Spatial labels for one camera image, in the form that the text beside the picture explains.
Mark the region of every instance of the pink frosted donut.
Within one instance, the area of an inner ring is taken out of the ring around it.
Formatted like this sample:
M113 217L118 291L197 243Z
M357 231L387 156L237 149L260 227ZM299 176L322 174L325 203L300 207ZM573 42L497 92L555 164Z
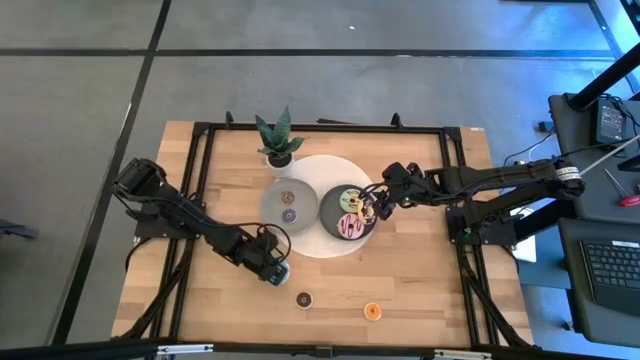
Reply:
M358 239L364 232L364 224L358 219L358 215L345 214L338 221L338 232L345 239Z

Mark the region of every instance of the white pot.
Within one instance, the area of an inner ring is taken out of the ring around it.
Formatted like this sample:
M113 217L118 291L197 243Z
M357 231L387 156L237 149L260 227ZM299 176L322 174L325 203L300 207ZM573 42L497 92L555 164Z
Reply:
M296 163L296 158L295 156L293 156L293 154L291 154L291 161L289 161L287 165L279 168L271 165L271 163L269 162L269 156L266 156L265 160L267 162L267 166L269 167L269 169L271 169L273 176L276 178L289 177L291 175L291 172L293 171L293 165Z

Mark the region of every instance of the concrete floor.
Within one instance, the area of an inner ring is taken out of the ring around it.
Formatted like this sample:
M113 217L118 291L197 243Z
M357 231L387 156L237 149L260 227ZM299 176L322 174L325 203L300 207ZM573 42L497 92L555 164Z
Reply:
M637 43L617 1L599 4L623 50ZM160 5L160 0L2 2L0 48L145 48ZM603 50L607 43L584 4L174 0L160 47ZM0 241L0 348L46 342L141 63L137 57L0 57L0 218L41 232L36 241ZM237 121L251 121L255 113L273 118L289 104L297 122L324 117L383 124L397 111L406 124L484 127L490 139L500 139L490 148L494 163L501 164L542 137L534 127L548 119L549 95L580 90L610 63L156 58L125 162L154 158L167 120L221 121L230 110ZM631 95L624 81L610 92ZM533 158L557 152L550 140ZM70 341L109 337L133 227L121 205L112 203ZM569 315L560 290L524 290L534 338L543 348L640 356L637 349L591 344L561 330L559 319Z

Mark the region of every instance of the wooden table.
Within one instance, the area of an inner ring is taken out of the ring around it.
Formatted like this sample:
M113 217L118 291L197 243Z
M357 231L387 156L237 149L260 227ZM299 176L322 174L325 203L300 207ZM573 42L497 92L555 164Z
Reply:
M157 162L169 182L180 187L192 122L168 122ZM463 128L469 166L492 166L483 129ZM298 158L313 154L343 157L381 180L391 163L416 162L422 169L442 166L438 137L420 134L293 133L307 140ZM260 221L260 199L273 182L264 157L256 152L257 132L216 131L204 200L208 214L226 223ZM452 161L455 152L450 144ZM202 156L196 159L200 163ZM195 188L198 166L193 176ZM255 228L247 229L254 233ZM113 335L128 330L155 296L168 241L152 240L131 259ZM513 259L499 247L484 247L492 298L520 336L532 342ZM188 281L180 340L248 343L469 346L454 247L448 242L444 207L397 208L356 252L314 259L294 252L291 277L274 287L236 268L197 241ZM301 291L313 294L308 310L295 305ZM382 319L365 320L363 306L377 302ZM170 299L161 334L168 332ZM486 328L480 303L476 312L481 339Z

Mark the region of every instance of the red screwdriver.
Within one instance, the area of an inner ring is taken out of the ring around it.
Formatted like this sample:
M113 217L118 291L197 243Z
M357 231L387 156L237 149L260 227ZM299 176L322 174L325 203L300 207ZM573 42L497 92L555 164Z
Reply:
M620 192L620 195L622 195L622 199L620 199L618 206L631 207L631 206L640 205L640 195L629 195L626 191L624 191L624 188L622 187L622 185L620 185L618 180L616 180L616 178L614 178L613 175L611 175L609 170L604 169L604 171L609 176L609 179L611 179L613 183L616 185L616 189L618 189L618 192Z

